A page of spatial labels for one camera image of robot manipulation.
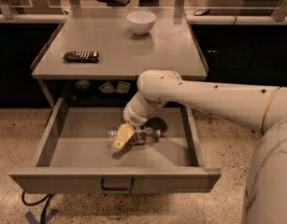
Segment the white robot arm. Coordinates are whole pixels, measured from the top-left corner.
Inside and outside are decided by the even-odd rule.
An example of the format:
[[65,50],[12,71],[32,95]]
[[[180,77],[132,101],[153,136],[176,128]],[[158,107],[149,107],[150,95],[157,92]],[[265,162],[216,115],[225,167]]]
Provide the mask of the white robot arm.
[[251,159],[241,224],[287,224],[287,87],[186,81],[162,70],[143,72],[136,86],[114,150],[169,102],[247,126],[262,139]]

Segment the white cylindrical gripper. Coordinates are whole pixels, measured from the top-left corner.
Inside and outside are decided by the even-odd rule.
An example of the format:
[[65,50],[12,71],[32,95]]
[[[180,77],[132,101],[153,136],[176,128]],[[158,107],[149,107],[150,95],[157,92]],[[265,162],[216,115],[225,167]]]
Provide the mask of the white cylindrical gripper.
[[133,140],[130,139],[135,133],[134,127],[143,126],[154,112],[165,105],[165,101],[149,100],[138,91],[123,110],[123,119],[126,123],[122,124],[117,131],[112,145],[113,151],[121,153],[130,151],[134,146]]

